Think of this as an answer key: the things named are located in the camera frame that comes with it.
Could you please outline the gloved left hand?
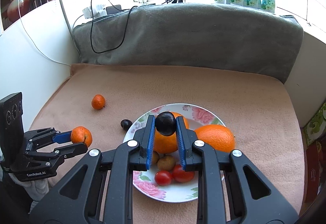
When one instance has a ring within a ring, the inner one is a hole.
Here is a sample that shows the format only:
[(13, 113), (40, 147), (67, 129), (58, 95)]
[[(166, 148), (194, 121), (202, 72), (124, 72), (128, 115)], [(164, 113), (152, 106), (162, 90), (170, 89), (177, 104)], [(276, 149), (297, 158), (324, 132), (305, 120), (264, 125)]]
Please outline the gloved left hand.
[(9, 173), (9, 176), (17, 185), (25, 189), (33, 201), (40, 201), (49, 192), (49, 183), (47, 179), (21, 182), (12, 173)]

